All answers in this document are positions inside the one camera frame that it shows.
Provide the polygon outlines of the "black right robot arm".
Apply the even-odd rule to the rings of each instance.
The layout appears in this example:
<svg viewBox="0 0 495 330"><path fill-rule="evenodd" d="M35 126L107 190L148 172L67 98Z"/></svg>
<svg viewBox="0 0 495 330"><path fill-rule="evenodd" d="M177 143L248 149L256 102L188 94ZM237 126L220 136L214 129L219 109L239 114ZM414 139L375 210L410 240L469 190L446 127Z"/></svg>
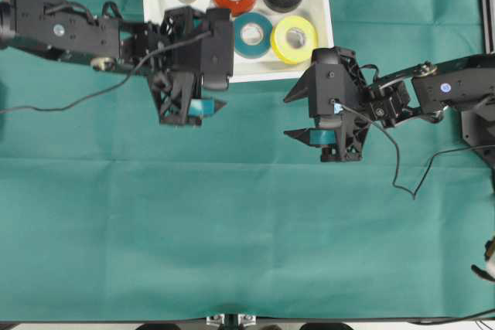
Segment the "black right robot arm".
<svg viewBox="0 0 495 330"><path fill-rule="evenodd" d="M463 140L494 166L494 56L480 54L444 63L420 63L367 83L356 53L318 48L309 68L286 95L307 99L314 128L285 135L322 151L322 162L355 162L374 122L394 128L413 119L432 124L452 108L461 115Z"/></svg>

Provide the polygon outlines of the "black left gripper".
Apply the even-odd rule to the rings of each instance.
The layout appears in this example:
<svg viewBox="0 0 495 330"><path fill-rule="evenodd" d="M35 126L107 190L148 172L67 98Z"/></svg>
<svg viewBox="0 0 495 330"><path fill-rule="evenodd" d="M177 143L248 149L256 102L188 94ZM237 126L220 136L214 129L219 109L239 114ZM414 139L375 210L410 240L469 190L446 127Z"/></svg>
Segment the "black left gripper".
<svg viewBox="0 0 495 330"><path fill-rule="evenodd" d="M148 88L159 116L160 124L200 126L206 117L215 115L227 105L223 100L203 97L202 81L195 73L172 67L171 52L188 45L186 40L175 42L173 21L166 12L160 24L145 26L147 53L161 52L148 61Z"/></svg>

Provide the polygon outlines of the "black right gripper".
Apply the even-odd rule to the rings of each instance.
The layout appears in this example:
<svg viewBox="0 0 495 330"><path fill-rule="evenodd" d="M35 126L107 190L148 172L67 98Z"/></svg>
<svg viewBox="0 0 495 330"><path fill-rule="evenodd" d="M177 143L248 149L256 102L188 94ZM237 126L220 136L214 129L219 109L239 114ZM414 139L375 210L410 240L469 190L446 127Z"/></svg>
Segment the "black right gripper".
<svg viewBox="0 0 495 330"><path fill-rule="evenodd" d="M350 75L353 78L358 92L358 103L348 107L337 104L339 111L338 128L326 130L317 128L304 128L284 131L288 137L300 141L305 145L321 149L322 162L357 162L363 157L364 143L370 129L370 123L364 118L366 112L363 107L364 88L366 80L361 73L356 59L350 62ZM308 97L309 85L305 76L301 76L297 83L285 95L283 102L289 104L293 101Z"/></svg>

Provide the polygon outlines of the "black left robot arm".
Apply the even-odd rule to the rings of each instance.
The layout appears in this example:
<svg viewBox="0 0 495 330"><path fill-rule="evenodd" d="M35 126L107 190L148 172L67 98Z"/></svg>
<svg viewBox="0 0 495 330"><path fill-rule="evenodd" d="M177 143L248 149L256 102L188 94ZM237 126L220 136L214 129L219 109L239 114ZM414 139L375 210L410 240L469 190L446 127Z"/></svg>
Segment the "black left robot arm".
<svg viewBox="0 0 495 330"><path fill-rule="evenodd" d="M207 91L229 87L234 24L222 8L182 6L154 23L124 19L114 2L95 15L70 0L1 0L1 47L144 77L160 124L199 126L225 106Z"/></svg>

